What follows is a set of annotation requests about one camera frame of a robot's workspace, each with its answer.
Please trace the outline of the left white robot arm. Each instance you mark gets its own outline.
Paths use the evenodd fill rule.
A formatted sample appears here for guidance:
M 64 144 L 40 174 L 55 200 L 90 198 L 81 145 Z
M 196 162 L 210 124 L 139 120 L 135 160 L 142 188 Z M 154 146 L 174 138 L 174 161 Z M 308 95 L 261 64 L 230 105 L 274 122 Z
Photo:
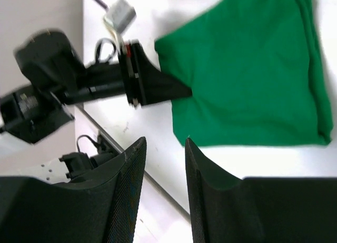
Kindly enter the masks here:
M 1 97 L 1 132 L 28 144 L 73 121 L 68 105 L 126 95 L 137 107 L 192 96 L 190 87 L 150 62 L 138 41 L 102 38 L 85 66 L 63 31 L 41 30 L 14 57 L 29 84 Z

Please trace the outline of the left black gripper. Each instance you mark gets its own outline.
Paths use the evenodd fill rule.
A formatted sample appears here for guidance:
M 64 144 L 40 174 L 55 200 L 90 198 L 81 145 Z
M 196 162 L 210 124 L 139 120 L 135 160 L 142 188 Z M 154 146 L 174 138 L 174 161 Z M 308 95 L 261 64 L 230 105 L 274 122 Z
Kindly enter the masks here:
M 110 43 L 113 52 L 101 60 L 104 43 Z M 79 79 L 79 86 L 77 92 L 63 92 L 63 103 L 72 105 L 126 94 L 129 104 L 145 106 L 192 96 L 190 87 L 152 64 L 138 41 L 126 42 L 118 49 L 108 38 L 96 43 L 95 61 Z

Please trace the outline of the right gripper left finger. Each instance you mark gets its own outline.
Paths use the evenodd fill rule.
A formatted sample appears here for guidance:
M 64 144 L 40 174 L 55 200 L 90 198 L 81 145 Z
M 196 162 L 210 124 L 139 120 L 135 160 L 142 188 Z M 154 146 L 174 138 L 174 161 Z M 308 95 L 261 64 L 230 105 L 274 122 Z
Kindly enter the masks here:
M 132 242 L 146 139 L 70 182 L 1 177 L 1 242 Z

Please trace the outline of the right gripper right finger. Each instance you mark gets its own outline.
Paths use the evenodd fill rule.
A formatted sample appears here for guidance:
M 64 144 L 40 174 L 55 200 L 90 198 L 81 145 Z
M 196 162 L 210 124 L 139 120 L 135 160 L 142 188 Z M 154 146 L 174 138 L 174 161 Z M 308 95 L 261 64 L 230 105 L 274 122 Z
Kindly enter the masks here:
M 194 242 L 336 242 L 336 178 L 240 179 L 185 141 Z

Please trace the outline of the green t shirt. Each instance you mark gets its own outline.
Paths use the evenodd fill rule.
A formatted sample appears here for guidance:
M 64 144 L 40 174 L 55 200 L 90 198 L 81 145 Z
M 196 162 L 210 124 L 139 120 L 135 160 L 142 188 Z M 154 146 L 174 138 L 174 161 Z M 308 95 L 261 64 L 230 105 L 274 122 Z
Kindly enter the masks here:
M 155 42 L 192 89 L 172 102 L 179 143 L 328 145 L 333 118 L 312 0 L 221 0 Z

